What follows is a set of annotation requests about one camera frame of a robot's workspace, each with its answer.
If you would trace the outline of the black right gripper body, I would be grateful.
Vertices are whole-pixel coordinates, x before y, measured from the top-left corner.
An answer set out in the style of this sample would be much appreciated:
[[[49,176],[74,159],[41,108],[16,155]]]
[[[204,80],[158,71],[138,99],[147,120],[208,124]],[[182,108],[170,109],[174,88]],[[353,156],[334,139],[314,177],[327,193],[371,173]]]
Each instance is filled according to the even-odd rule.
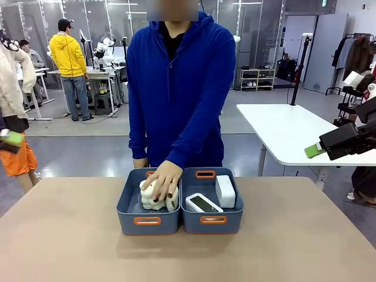
[[[365,153],[375,149],[375,98],[358,105],[355,112],[362,126],[357,127],[359,137],[355,142],[355,153]]]

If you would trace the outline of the person's left hand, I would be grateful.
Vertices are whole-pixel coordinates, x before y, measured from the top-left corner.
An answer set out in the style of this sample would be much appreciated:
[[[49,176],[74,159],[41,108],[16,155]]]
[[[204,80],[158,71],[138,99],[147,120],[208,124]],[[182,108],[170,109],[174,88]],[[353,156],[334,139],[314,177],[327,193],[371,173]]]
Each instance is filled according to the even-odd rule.
[[[181,167],[165,160],[156,171],[146,179],[142,189],[147,189],[147,187],[154,182],[153,200],[156,198],[164,200],[168,194],[174,193],[182,173],[183,169]]]

